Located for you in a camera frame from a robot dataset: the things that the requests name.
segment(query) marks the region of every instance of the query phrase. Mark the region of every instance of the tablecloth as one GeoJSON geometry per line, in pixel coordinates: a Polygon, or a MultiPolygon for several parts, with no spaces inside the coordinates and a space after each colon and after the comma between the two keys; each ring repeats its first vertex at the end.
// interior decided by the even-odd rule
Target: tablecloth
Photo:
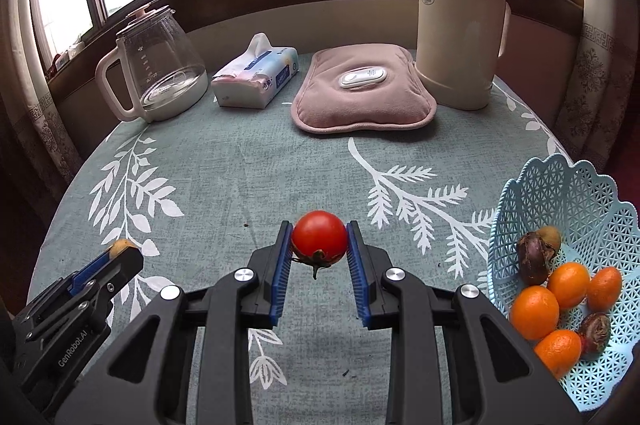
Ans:
{"type": "MultiPolygon", "coordinates": [[[[495,78],[485,109],[439,106],[422,129],[306,134],[290,103],[310,59],[300,57],[300,72],[264,110],[220,108],[209,89],[171,120],[120,123],[65,193],[30,297],[117,237],[131,239],[145,266],[114,299],[104,350],[164,286],[214,284],[273,243],[283,219],[314,209],[356,219],[366,243],[432,286],[485,290],[500,192],[529,158],[564,153],[551,132],[495,78]]],[[[390,332],[357,320],[346,261],[317,281],[293,264],[280,325],[251,329],[248,349],[255,423],[384,423],[390,332]]],[[[440,365],[450,421],[443,348],[440,365]]]]}

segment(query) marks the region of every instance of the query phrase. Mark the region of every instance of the silver bolt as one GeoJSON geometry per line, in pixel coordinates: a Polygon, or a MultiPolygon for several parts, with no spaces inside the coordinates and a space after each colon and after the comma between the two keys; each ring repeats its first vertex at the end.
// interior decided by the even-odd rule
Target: silver bolt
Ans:
{"type": "Polygon", "coordinates": [[[234,277],[240,282],[247,282],[254,278],[254,271],[250,268],[240,268],[239,270],[236,270],[234,277]]]}
{"type": "Polygon", "coordinates": [[[388,280],[402,280],[404,278],[404,276],[406,275],[404,273],[404,270],[402,268],[389,268],[386,272],[385,272],[386,278],[388,278],[388,280]]]}
{"type": "Polygon", "coordinates": [[[180,295],[180,288],[178,288],[175,284],[172,284],[171,286],[165,286],[160,291],[160,296],[164,300],[173,300],[177,298],[179,295],[180,295]]]}
{"type": "Polygon", "coordinates": [[[480,290],[473,284],[463,284],[460,287],[460,293],[468,299],[475,299],[480,294],[480,290]]]}

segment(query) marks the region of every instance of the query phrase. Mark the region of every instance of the floral curtain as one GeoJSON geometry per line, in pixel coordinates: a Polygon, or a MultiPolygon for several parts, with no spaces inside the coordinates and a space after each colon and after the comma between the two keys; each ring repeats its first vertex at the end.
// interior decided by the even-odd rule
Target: floral curtain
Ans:
{"type": "Polygon", "coordinates": [[[638,0],[584,0],[582,34],[554,134],[574,160],[602,171],[628,104],[638,48],[638,0]]]}
{"type": "Polygon", "coordinates": [[[0,0],[0,165],[48,226],[81,159],[40,64],[29,0],[0,0]]]}

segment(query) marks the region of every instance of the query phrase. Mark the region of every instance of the tissue pack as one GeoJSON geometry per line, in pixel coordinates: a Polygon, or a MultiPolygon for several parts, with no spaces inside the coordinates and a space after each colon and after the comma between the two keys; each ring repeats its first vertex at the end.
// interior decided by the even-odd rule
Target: tissue pack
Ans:
{"type": "Polygon", "coordinates": [[[211,87],[220,106],[264,109],[299,68],[295,48],[273,47],[258,33],[242,55],[214,75],[211,87]]]}

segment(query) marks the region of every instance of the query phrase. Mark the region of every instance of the light blue plastic basket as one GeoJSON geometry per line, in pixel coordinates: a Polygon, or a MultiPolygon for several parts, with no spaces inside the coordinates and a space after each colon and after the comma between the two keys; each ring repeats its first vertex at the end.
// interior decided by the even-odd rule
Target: light blue plastic basket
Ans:
{"type": "MultiPolygon", "coordinates": [[[[524,287],[515,244],[544,225],[558,227],[563,236],[553,268],[576,261],[591,275],[605,266],[615,266],[623,275],[622,294],[609,312],[609,345],[598,360],[581,360],[560,381],[580,411],[595,409],[626,373],[640,339],[638,215],[631,203],[618,200],[613,178],[597,174],[590,162],[570,166],[561,154],[529,160],[518,179],[505,185],[489,240],[489,299],[506,316],[524,287]]],[[[583,302],[561,314],[559,327],[577,330],[587,313],[583,302]]]]}

